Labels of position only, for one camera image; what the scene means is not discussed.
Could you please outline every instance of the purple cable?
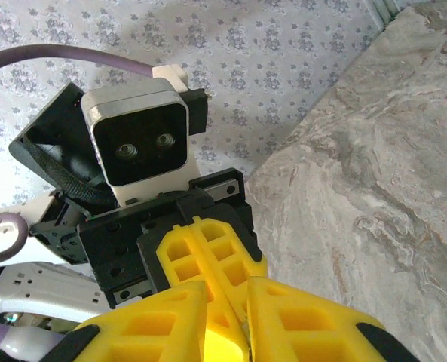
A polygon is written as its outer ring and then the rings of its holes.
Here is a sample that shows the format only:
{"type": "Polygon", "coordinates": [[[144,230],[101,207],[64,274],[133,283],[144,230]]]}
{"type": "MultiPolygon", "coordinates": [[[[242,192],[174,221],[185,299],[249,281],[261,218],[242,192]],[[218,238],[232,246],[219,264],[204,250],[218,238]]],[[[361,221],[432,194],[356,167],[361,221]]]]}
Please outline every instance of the purple cable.
{"type": "Polygon", "coordinates": [[[45,57],[86,60],[88,62],[114,66],[115,68],[152,78],[153,67],[149,64],[105,53],[104,51],[58,44],[23,45],[0,51],[0,68],[21,60],[45,57]]]}
{"type": "Polygon", "coordinates": [[[11,222],[18,231],[15,242],[8,249],[0,252],[0,262],[4,262],[22,250],[29,237],[29,227],[25,219],[16,213],[0,213],[0,222],[11,222]]]}

